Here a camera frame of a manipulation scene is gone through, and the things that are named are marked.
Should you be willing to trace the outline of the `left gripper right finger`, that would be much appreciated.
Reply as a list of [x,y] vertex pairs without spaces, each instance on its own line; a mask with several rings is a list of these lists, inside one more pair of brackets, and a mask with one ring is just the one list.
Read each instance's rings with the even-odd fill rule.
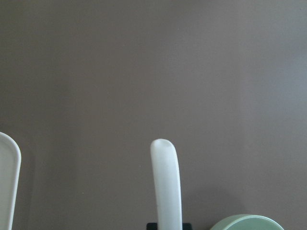
[[192,230],[192,224],[191,223],[182,223],[182,229],[183,230]]

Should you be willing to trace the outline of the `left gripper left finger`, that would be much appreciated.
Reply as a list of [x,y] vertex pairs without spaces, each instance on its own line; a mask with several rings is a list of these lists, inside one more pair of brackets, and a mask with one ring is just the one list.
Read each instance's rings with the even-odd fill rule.
[[146,230],[158,230],[158,224],[155,222],[147,223]]

